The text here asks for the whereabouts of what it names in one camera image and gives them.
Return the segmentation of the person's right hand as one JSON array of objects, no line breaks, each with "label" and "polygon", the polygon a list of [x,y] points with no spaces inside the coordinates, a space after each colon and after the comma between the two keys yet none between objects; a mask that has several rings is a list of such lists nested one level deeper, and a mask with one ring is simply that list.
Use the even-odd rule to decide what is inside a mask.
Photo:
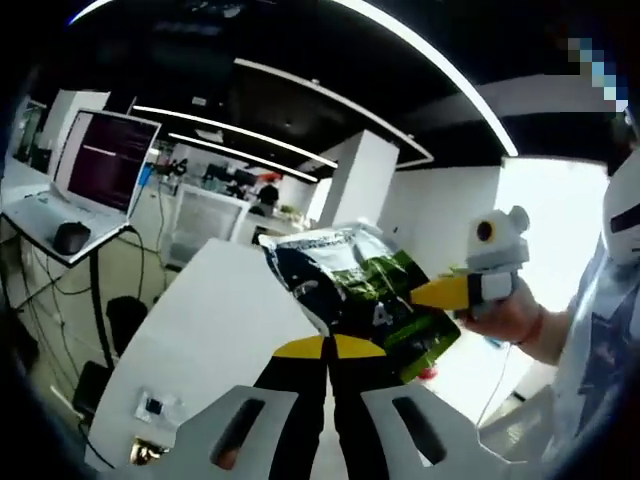
[{"label": "person's right hand", "polygon": [[482,336],[511,344],[524,344],[537,331],[546,310],[534,298],[528,284],[517,278],[508,297],[492,302],[493,310],[478,321],[461,321],[464,327]]}]

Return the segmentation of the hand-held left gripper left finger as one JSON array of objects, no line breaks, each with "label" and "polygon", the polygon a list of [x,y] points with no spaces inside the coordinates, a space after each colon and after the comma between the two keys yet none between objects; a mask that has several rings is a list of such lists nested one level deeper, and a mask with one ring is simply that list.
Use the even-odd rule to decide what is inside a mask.
[{"label": "hand-held left gripper left finger", "polygon": [[236,386],[179,427],[174,479],[307,479],[324,427],[331,340],[276,349],[252,386]]}]

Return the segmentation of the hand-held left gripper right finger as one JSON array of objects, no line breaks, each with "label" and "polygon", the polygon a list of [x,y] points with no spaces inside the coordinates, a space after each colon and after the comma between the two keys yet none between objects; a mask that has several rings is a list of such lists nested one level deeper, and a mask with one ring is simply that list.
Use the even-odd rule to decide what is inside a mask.
[{"label": "hand-held left gripper right finger", "polygon": [[351,479],[501,479],[503,460],[471,421],[419,383],[404,383],[385,351],[331,337],[335,426]]}]

